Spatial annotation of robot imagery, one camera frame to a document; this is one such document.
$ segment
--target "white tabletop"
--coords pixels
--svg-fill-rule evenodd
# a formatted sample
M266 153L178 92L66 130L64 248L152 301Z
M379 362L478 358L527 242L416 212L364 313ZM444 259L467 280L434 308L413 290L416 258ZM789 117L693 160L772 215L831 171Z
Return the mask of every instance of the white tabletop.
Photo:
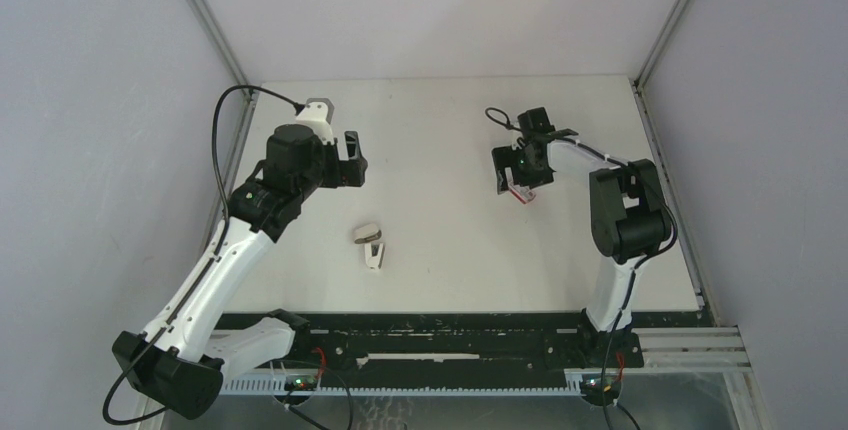
M586 306L602 258L589 228L588 176L556 175L522 205L497 195L491 150L510 135L483 116L544 106L599 149L651 158L623 76L269 83L298 101L329 98L333 130L359 132L362 188L318 189L247 277L227 311L522 312ZM236 182L265 156L291 107L262 95ZM386 256L369 273L353 229L377 223ZM634 308L696 310L679 246L653 259Z

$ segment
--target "white wall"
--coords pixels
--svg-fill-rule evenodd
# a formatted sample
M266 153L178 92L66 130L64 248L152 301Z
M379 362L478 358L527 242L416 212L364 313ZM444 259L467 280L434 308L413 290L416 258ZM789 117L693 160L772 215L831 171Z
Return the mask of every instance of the white wall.
M775 426L845 428L848 0L695 0L647 96Z
M254 81L627 74L674 0L209 0Z
M112 341L198 256L230 82L184 0L0 0L0 15L0 427L105 427ZM119 392L113 412L135 402Z

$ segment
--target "red wire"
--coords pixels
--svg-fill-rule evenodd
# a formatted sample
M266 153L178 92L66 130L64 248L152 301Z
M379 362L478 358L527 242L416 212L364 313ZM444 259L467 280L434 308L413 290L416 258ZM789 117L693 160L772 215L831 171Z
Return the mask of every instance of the red wire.
M312 353L321 355L321 368L318 369L318 375L315 376L315 378L321 380L321 377L324 375L324 368L327 366L327 356L324 355L324 350L321 347L313 348Z
M615 378L615 381L620 382L624 378L624 354L616 352L615 359L618 360L618 377Z

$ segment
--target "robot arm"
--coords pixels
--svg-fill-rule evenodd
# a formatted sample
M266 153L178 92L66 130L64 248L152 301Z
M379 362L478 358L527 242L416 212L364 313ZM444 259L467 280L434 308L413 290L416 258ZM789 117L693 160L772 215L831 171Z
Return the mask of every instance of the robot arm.
M290 324L299 317L284 311L228 337L210 337L233 293L312 192L364 184L368 162L358 135L345 133L349 158L341 160L332 114L328 100L308 100L295 124L275 129L265 160L233 191L229 215L177 293L141 333L122 332L115 340L112 353L137 391L193 419L224 383L289 353L297 336Z
M649 160L625 162L582 144L573 130L557 131L544 108L519 115L517 128L488 110L487 116L515 132L511 146L492 150L499 193L510 181L528 188L551 183L554 172L589 183L592 238L608 258L601 261L578 332L585 335L587 359L596 359L599 345L612 334L629 332L631 296L643 264L671 236L673 223L664 211L656 166Z

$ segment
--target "gray wall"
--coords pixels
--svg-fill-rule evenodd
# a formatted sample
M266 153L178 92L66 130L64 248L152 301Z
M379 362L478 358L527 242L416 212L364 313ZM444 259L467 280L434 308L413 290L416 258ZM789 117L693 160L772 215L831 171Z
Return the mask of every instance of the gray wall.
M725 323L780 429L845 428L848 0L695 0L649 82Z
M198 256L230 81L184 0L0 0L0 15L0 428L105 427L112 341ZM113 412L135 404L125 389Z

